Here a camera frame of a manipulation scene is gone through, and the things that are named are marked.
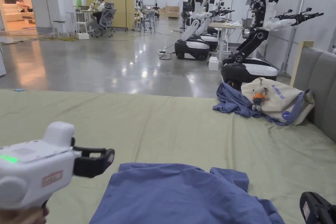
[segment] green led light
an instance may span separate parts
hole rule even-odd
[[[2,156],[0,156],[0,158],[5,159],[5,160],[7,160],[8,162],[11,162],[11,163],[16,163],[17,162],[17,158],[11,157],[11,156],[2,155]]]
[[[9,162],[11,162],[11,163],[16,163],[17,162],[17,158],[11,157],[11,156],[8,157],[6,160],[9,161]]]

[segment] orange label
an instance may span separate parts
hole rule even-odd
[[[42,179],[41,187],[46,187],[48,185],[51,185],[52,183],[55,183],[56,181],[59,181],[61,178],[63,178],[63,170],[55,172],[53,174],[50,174],[47,177],[44,177]]]

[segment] orange plush toy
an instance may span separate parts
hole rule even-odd
[[[261,105],[263,100],[269,100],[269,98],[265,95],[266,94],[266,88],[258,87],[256,89],[253,89],[254,97],[253,97],[253,105],[252,110],[261,111]]]

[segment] gray upholstered headboard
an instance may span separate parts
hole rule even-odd
[[[309,119],[336,142],[336,55],[303,47],[293,86],[312,90],[315,108]]]

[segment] doorway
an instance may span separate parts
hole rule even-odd
[[[36,31],[31,0],[0,0],[0,10],[6,31]]]

